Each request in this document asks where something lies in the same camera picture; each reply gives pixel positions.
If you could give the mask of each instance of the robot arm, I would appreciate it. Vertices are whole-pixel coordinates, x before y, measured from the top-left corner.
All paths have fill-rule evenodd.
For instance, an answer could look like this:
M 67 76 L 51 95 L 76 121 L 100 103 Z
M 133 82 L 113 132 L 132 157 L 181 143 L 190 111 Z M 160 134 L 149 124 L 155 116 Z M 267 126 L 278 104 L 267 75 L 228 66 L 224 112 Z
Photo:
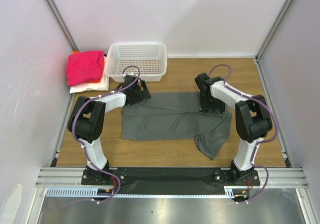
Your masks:
M 206 73 L 195 79 L 200 89 L 200 107 L 203 112 L 224 112 L 225 104 L 235 110 L 236 130 L 240 136 L 238 152 L 231 168 L 237 176 L 248 175 L 253 171 L 253 163 L 259 148 L 268 131 L 272 129 L 269 113 L 258 103 L 246 98 L 249 94 L 233 88 L 222 78 L 210 78 Z M 252 97 L 266 103 L 261 95 Z
M 135 79 L 136 77 L 132 75 L 125 76 L 124 83 L 120 84 L 118 88 L 120 86 L 128 86 Z M 109 169 L 109 163 L 104 155 L 100 141 L 105 113 L 125 105 L 133 105 L 148 98 L 151 98 L 148 88 L 146 87 L 145 81 L 141 80 L 140 86 L 137 82 L 123 92 L 114 93 L 96 101 L 92 101 L 85 107 L 76 122 L 75 135 L 84 143 L 82 148 L 86 147 L 87 154 L 96 167 L 102 170 Z M 70 132 L 77 112 L 89 99 L 90 98 L 84 96 L 77 99 L 67 125 Z M 84 114 L 90 114 L 90 117 L 85 117 Z M 96 170 L 96 168 L 89 162 L 87 166 L 92 170 Z

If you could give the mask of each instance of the gray wall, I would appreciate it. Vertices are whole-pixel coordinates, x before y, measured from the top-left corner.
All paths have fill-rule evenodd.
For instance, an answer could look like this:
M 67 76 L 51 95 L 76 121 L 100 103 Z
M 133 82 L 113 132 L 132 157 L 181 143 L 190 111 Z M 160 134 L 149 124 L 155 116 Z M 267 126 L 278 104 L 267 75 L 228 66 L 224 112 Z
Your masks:
M 0 0 L 0 17 L 0 206 L 22 184 L 20 224 L 39 169 L 53 155 L 71 49 L 44 0 Z
M 294 0 L 261 65 L 289 155 L 320 208 L 320 0 Z
M 285 0 L 54 0 L 78 48 L 160 41 L 170 57 L 255 55 Z

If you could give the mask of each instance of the folded pink shirt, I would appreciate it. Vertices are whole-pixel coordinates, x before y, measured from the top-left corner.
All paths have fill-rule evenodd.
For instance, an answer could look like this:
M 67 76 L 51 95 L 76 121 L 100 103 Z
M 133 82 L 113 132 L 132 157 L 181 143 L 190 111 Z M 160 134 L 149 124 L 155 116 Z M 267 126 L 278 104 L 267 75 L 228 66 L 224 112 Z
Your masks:
M 103 51 L 86 51 L 70 55 L 66 65 L 68 85 L 100 80 L 104 70 Z

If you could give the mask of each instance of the white plastic basket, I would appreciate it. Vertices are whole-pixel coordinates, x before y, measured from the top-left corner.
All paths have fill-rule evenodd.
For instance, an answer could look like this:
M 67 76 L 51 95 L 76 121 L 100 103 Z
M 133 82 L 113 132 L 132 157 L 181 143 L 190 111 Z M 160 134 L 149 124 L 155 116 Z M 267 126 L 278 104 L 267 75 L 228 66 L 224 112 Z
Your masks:
M 166 73 L 167 63 L 167 49 L 163 43 L 114 43 L 106 56 L 105 72 L 114 81 L 123 82 L 123 70 L 129 65 L 135 65 L 141 70 L 141 79 L 160 81 Z M 128 68 L 125 72 L 138 74 L 136 68 Z

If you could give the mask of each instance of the wooden table surface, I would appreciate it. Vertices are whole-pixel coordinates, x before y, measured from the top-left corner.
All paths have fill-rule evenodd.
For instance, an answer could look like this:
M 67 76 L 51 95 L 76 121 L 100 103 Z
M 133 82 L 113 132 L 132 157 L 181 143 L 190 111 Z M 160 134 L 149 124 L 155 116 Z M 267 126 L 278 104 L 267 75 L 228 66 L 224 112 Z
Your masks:
M 169 59 L 166 74 L 160 82 L 147 82 L 150 94 L 162 92 L 195 92 L 199 91 L 195 83 L 198 74 L 209 73 L 212 67 L 225 63 L 232 67 L 232 75 L 228 83 L 233 87 L 252 95 L 264 94 L 260 78 L 252 58 L 188 58 Z M 225 77 L 228 69 L 219 67 L 212 77 Z M 119 83 L 110 79 L 109 90 Z M 87 91 L 76 94 L 93 97 L 103 91 Z M 239 136 L 236 132 L 234 112 L 230 136 L 214 160 L 201 153 L 193 139 L 171 141 L 131 141 L 122 139 L 122 109 L 118 108 L 106 113 L 101 134 L 101 144 L 105 156 L 111 166 L 117 167 L 229 167 L 235 157 Z M 267 139 L 272 137 L 274 129 Z M 284 167 L 284 159 L 278 140 L 261 144 L 256 157 L 256 164 L 267 167 Z M 57 161 L 59 167 L 83 167 L 86 159 L 80 144 L 70 132 L 66 131 Z

